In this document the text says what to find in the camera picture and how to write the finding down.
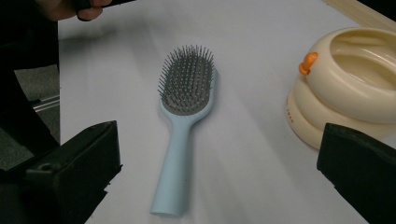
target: orange knob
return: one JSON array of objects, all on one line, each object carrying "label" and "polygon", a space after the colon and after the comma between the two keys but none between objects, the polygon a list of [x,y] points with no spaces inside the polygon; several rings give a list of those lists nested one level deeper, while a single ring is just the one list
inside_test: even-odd
[{"label": "orange knob", "polygon": [[311,52],[307,53],[304,57],[304,61],[300,63],[300,66],[298,67],[300,73],[302,75],[308,75],[311,70],[309,69],[312,64],[314,64],[315,60],[317,59],[318,54],[316,52]]}]

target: light blue hairbrush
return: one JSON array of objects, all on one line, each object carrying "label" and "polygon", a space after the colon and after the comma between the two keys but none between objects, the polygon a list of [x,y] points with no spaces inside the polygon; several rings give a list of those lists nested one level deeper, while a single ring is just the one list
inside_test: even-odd
[{"label": "light blue hairbrush", "polygon": [[160,108],[172,122],[172,135],[150,213],[180,217],[190,182],[191,126],[212,109],[216,83],[213,55],[202,47],[183,47],[168,55],[160,78]]}]

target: human hand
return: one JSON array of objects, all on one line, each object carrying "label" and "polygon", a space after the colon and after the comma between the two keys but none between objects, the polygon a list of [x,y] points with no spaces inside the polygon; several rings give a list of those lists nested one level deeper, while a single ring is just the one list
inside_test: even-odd
[{"label": "human hand", "polygon": [[[90,0],[91,8],[78,12],[78,17],[84,21],[91,21],[102,14],[102,7],[111,3],[111,0]],[[72,0],[35,0],[41,13],[51,21],[69,19],[77,15]]]}]

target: white surface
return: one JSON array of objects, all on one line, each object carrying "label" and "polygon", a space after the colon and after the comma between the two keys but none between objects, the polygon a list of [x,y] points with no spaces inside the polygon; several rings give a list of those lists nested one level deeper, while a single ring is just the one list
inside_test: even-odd
[{"label": "white surface", "polygon": [[[311,45],[357,26],[338,11],[319,0],[138,0],[59,25],[62,143],[119,125],[122,171],[88,223],[366,223],[284,111]],[[191,130],[189,210],[174,219],[149,209],[171,132],[157,86],[183,45],[211,49],[219,81],[212,112]]]}]

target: hairbrush bristle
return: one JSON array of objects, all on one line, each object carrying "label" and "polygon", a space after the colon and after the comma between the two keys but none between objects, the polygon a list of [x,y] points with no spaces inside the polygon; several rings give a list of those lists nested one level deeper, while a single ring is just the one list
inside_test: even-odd
[{"label": "hairbrush bristle", "polygon": [[213,55],[206,48],[189,46],[170,53],[159,86],[165,108],[182,116],[202,110],[209,100],[213,69]]}]

